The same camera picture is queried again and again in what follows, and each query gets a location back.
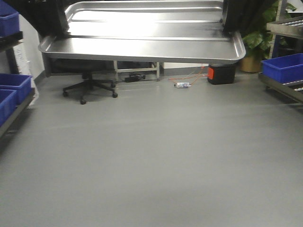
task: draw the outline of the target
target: metal shelf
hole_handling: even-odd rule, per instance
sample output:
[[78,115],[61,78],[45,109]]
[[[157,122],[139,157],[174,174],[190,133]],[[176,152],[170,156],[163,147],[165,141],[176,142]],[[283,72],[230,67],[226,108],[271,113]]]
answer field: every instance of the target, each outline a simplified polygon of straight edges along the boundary
[[35,90],[32,89],[31,92],[28,94],[28,96],[25,98],[25,100],[20,105],[18,105],[18,107],[15,109],[15,111],[12,113],[12,115],[4,122],[3,125],[1,125],[1,127],[0,127],[0,138],[5,134],[5,132],[12,125],[12,123],[22,113],[22,111],[24,111],[28,107],[28,105],[34,99],[34,94],[35,94]]
[[20,42],[19,40],[23,39],[23,33],[18,32],[6,37],[0,37],[0,52],[6,51],[16,45],[18,45]]
[[267,30],[276,35],[303,39],[303,17],[267,23]]
[[295,81],[293,83],[282,84],[276,80],[269,78],[263,73],[259,74],[259,80],[268,87],[280,92],[281,94],[295,100],[296,102],[303,103],[303,93],[295,91],[297,87],[303,87],[303,81]]

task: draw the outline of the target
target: potted plant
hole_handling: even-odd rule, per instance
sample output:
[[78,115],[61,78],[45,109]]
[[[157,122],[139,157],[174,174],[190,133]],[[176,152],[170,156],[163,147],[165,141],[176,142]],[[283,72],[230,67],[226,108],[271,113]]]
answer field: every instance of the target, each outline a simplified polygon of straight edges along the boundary
[[[266,30],[266,24],[276,20],[279,1],[265,10],[262,16],[252,26],[249,32],[242,34],[246,56],[240,61],[240,70],[244,72],[260,72],[261,61],[269,58],[273,35]],[[294,11],[296,7],[287,4],[287,10]],[[286,40],[280,40],[282,46],[287,46]]]

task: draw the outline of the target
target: stainless steel tray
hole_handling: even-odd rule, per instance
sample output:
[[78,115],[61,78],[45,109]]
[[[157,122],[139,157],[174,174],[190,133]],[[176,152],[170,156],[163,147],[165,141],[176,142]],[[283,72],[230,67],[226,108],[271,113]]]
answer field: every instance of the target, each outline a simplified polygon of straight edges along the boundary
[[245,55],[238,32],[222,32],[222,1],[78,2],[66,17],[70,36],[46,37],[53,58],[232,64]]
[[303,17],[267,23],[267,29],[276,35],[303,39]]

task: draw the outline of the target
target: small electronic device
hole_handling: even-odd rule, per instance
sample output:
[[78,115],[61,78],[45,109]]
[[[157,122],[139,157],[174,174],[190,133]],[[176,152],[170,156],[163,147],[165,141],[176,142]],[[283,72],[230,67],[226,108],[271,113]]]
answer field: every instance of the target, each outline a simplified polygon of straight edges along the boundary
[[184,83],[176,83],[175,84],[176,88],[189,88],[190,87],[190,83],[184,82]]

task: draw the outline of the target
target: plant pot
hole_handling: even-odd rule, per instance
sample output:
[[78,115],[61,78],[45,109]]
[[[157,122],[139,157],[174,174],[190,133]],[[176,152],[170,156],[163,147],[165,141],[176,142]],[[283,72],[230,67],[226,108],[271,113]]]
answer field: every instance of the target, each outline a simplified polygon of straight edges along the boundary
[[261,57],[250,56],[240,60],[240,70],[243,72],[261,72]]

